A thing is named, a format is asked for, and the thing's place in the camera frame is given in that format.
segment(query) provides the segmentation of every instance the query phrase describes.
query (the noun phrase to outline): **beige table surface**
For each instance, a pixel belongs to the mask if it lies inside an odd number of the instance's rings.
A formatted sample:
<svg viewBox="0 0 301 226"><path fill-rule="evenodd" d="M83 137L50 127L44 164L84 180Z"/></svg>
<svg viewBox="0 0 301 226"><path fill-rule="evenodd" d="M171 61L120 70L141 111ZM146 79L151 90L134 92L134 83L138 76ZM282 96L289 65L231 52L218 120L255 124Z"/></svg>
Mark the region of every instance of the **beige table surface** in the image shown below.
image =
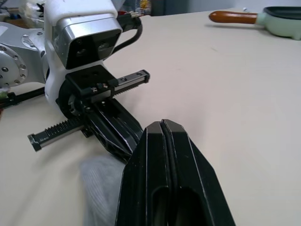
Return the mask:
<svg viewBox="0 0 301 226"><path fill-rule="evenodd" d="M116 77L146 69L151 80L118 99L143 127L168 118L186 128L214 167L238 226L298 226L301 41L217 25L208 14L144 17L141 39L105 64ZM77 132L35 153L26 137L63 119L44 97L4 111L1 226L82 225L79 164L104 148Z"/></svg>

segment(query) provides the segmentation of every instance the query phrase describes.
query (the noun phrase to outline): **wooden handle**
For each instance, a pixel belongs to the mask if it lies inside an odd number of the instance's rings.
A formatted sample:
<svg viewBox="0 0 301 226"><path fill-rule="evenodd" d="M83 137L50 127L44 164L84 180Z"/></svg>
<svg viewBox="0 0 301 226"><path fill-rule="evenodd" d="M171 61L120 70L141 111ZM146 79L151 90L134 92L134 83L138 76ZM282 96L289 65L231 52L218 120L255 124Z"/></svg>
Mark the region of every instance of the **wooden handle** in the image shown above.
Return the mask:
<svg viewBox="0 0 301 226"><path fill-rule="evenodd" d="M229 11L215 11L209 15L210 20L217 23L254 24L257 13L236 13Z"/></svg>

